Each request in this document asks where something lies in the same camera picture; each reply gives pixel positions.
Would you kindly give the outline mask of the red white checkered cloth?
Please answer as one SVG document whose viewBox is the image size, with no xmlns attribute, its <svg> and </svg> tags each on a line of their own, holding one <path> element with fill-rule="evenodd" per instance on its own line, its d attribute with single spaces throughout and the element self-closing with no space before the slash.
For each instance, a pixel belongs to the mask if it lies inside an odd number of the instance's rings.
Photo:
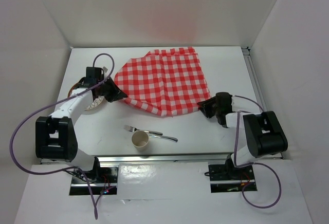
<svg viewBox="0 0 329 224">
<path fill-rule="evenodd" d="M 129 59 L 114 82 L 126 93 L 124 103 L 157 116 L 179 116 L 198 110 L 210 91 L 193 47 L 153 50 Z"/>
</svg>

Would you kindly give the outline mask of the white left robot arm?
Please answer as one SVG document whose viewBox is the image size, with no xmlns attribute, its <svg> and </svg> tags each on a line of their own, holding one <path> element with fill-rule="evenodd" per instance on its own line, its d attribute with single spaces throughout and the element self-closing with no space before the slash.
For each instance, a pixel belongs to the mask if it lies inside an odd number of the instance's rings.
<svg viewBox="0 0 329 224">
<path fill-rule="evenodd" d="M 35 154 L 40 159 L 63 161 L 83 171 L 89 182 L 96 182 L 103 174 L 99 159 L 78 148 L 74 125 L 86 108 L 98 97 L 112 103 L 127 98 L 112 78 L 99 81 L 83 77 L 56 111 L 35 122 Z"/>
</svg>

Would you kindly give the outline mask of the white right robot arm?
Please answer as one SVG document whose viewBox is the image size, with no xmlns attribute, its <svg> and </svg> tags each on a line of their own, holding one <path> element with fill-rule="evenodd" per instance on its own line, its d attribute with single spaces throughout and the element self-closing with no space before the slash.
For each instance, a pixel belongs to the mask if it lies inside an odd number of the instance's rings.
<svg viewBox="0 0 329 224">
<path fill-rule="evenodd" d="M 218 92 L 215 97 L 198 102 L 199 110 L 206 118 L 216 117 L 224 128 L 236 128 L 233 153 L 227 157 L 225 175 L 237 178 L 242 168 L 253 165 L 259 158 L 276 155 L 288 149 L 288 141 L 274 111 L 265 111 L 260 104 L 247 97 L 237 96 L 254 103 L 259 113 L 233 110 L 234 96 Z"/>
</svg>

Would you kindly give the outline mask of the patterned ceramic plate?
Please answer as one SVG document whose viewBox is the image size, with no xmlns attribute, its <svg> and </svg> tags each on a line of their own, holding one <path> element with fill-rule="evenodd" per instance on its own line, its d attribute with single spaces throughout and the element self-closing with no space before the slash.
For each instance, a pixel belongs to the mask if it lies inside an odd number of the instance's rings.
<svg viewBox="0 0 329 224">
<path fill-rule="evenodd" d="M 67 97 L 70 97 L 70 96 L 72 95 L 73 90 L 74 90 L 75 87 L 77 87 L 77 86 L 78 86 L 78 83 L 74 84 L 74 85 L 70 88 L 70 90 L 69 90 L 69 92 L 68 92 L 68 94 L 67 94 Z M 101 103 L 102 103 L 104 100 L 105 100 L 104 97 L 98 97 L 98 98 L 94 99 L 94 101 L 93 101 L 93 102 L 92 102 L 92 103 L 91 103 L 91 104 L 85 109 L 85 111 L 90 111 L 90 110 L 92 110 L 92 109 L 94 109 L 94 108 L 100 106 Z"/>
</svg>

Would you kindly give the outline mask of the silver fork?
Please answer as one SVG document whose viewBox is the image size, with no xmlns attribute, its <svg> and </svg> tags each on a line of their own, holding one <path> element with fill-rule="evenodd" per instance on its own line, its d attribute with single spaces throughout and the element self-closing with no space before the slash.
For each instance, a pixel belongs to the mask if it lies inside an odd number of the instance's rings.
<svg viewBox="0 0 329 224">
<path fill-rule="evenodd" d="M 133 126 L 130 126 L 130 125 L 124 125 L 123 127 L 126 131 L 128 132 L 138 132 L 138 131 L 143 131 L 143 132 L 146 132 L 146 133 L 149 133 L 149 134 L 154 134 L 154 135 L 159 135 L 159 136 L 162 136 L 163 133 L 161 132 L 156 132 L 156 131 L 152 131 L 152 130 L 145 130 L 145 129 L 138 129 L 136 127 L 133 127 Z"/>
</svg>

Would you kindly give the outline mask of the silver table knife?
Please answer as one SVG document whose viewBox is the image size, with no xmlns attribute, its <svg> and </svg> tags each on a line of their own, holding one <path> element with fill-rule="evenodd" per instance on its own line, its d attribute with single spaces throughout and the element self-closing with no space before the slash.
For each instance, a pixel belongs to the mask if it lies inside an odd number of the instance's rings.
<svg viewBox="0 0 329 224">
<path fill-rule="evenodd" d="M 174 137 L 168 137 L 168 136 L 163 136 L 163 135 L 156 135 L 156 134 L 148 134 L 149 138 L 160 138 L 160 139 L 166 139 L 172 142 L 177 143 L 178 139 Z"/>
</svg>

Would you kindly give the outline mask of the beige paper cup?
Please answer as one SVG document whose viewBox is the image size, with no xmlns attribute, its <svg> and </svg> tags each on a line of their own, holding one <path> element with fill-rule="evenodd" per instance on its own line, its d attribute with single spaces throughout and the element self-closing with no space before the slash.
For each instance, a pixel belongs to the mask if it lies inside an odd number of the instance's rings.
<svg viewBox="0 0 329 224">
<path fill-rule="evenodd" d="M 149 145 L 149 136 L 144 131 L 136 131 L 131 138 L 132 144 L 136 150 L 145 150 Z"/>
</svg>

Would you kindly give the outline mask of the aluminium front rail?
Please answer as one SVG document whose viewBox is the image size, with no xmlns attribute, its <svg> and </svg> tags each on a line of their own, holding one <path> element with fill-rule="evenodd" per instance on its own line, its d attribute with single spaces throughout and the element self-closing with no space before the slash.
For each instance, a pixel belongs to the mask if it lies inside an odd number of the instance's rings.
<svg viewBox="0 0 329 224">
<path fill-rule="evenodd" d="M 229 153 L 99 156 L 100 163 L 147 163 L 226 160 Z"/>
</svg>

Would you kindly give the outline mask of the aluminium side rail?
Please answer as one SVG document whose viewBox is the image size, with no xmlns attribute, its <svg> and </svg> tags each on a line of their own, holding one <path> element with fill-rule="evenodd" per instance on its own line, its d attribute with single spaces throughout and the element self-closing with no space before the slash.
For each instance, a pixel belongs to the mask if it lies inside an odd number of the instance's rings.
<svg viewBox="0 0 329 224">
<path fill-rule="evenodd" d="M 250 75 L 256 102 L 260 105 L 260 114 L 251 115 L 244 119 L 246 127 L 247 145 L 250 152 L 256 157 L 276 155 L 285 147 L 284 140 L 280 133 L 279 122 L 274 112 L 268 111 L 260 83 L 252 62 L 250 49 L 242 47 L 242 54 Z"/>
</svg>

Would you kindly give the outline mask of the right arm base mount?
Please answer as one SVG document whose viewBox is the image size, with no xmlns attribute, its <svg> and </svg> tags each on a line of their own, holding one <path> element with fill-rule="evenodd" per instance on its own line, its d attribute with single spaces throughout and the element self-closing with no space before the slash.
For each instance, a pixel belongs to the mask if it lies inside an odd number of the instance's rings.
<svg viewBox="0 0 329 224">
<path fill-rule="evenodd" d="M 204 173 L 210 180 L 211 193 L 231 193 L 257 191 L 252 166 L 242 169 L 229 169 L 223 164 L 210 164 Z"/>
</svg>

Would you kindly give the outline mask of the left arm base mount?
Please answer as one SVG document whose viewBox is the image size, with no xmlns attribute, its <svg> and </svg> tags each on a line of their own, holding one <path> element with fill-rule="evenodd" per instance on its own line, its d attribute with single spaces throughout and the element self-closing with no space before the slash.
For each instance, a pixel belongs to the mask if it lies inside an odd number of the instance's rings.
<svg viewBox="0 0 329 224">
<path fill-rule="evenodd" d="M 116 195 L 118 182 L 117 166 L 102 167 L 99 176 L 92 176 L 91 173 L 86 173 L 93 195 Z M 85 178 L 80 171 L 68 171 L 71 175 L 70 196 L 85 196 L 89 195 L 89 189 Z"/>
</svg>

